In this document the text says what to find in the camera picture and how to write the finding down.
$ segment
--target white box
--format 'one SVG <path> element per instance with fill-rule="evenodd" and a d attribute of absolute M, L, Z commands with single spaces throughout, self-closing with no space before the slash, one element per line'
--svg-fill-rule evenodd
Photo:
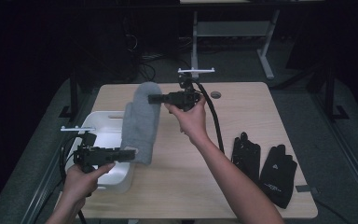
<path fill-rule="evenodd" d="M 97 135 L 95 140 L 95 147 L 120 147 L 121 144 L 121 129 L 123 125 L 124 111 L 95 111 L 90 113 L 82 127 L 92 127 L 95 131 L 90 131 Z M 77 150 L 80 145 L 81 138 L 76 138 L 71 147 L 69 156 Z M 73 158 L 70 158 L 66 163 L 65 170 L 74 164 Z M 109 190 L 113 193 L 124 193 L 131 187 L 134 163 L 116 162 L 115 167 L 105 175 L 98 179 L 97 190 Z"/>

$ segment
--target forearm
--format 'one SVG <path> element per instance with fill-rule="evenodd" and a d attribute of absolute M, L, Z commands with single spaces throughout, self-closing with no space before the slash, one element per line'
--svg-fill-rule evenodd
<path fill-rule="evenodd" d="M 228 204 L 244 223 L 283 223 L 273 203 L 208 138 L 195 142 Z"/>
<path fill-rule="evenodd" d="M 46 222 L 47 224 L 67 224 L 75 221 L 76 215 L 80 210 L 81 205 L 75 202 L 71 202 L 60 198 L 57 203 L 54 212 Z"/>

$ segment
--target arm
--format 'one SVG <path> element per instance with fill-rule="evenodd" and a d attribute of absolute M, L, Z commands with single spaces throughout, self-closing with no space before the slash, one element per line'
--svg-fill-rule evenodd
<path fill-rule="evenodd" d="M 114 163 L 106 164 L 88 174 L 84 174 L 79 165 L 71 166 L 68 169 L 61 198 L 46 223 L 72 223 L 84 206 L 86 196 L 97 189 L 98 178 L 108 173 L 114 165 Z"/>
<path fill-rule="evenodd" d="M 181 132 L 190 138 L 205 159 L 228 204 L 241 222 L 283 223 L 280 213 L 269 198 L 209 138 L 205 126 L 203 97 L 187 112 L 174 105 L 165 106 L 177 117 Z"/>

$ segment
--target metal frame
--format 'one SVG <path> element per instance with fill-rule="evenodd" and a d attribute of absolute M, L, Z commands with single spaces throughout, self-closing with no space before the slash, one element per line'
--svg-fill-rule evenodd
<path fill-rule="evenodd" d="M 275 25 L 280 10 L 276 9 L 270 21 L 198 21 L 197 11 L 194 12 L 193 22 L 193 50 L 191 52 L 191 67 L 199 68 L 197 57 L 198 36 L 265 36 L 266 42 L 263 48 L 257 50 L 257 56 L 263 66 L 264 73 L 268 79 L 273 79 L 267 51 L 274 34 Z"/>

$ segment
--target table top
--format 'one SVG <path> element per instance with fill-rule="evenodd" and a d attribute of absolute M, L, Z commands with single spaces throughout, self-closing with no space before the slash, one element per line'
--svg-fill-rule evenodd
<path fill-rule="evenodd" d="M 180 91 L 178 84 L 159 84 L 164 94 Z M 234 138 L 247 132 L 261 146 L 261 162 L 271 147 L 286 145 L 286 154 L 296 155 L 277 108 L 264 83 L 205 83 L 207 92 L 219 91 L 212 99 L 219 118 L 226 156 L 231 157 Z M 102 86 L 92 111 L 123 111 L 132 101 L 137 84 Z M 207 131 L 217 144 L 213 117 L 207 113 Z M 295 186 L 307 185 L 297 166 Z M 309 192 L 294 193 L 283 217 L 316 217 L 318 210 Z M 122 194 L 96 190 L 82 209 L 93 218 L 235 218 L 205 161 L 188 137 L 179 132 L 174 115 L 161 107 L 152 164 L 136 164 L 131 188 Z"/>

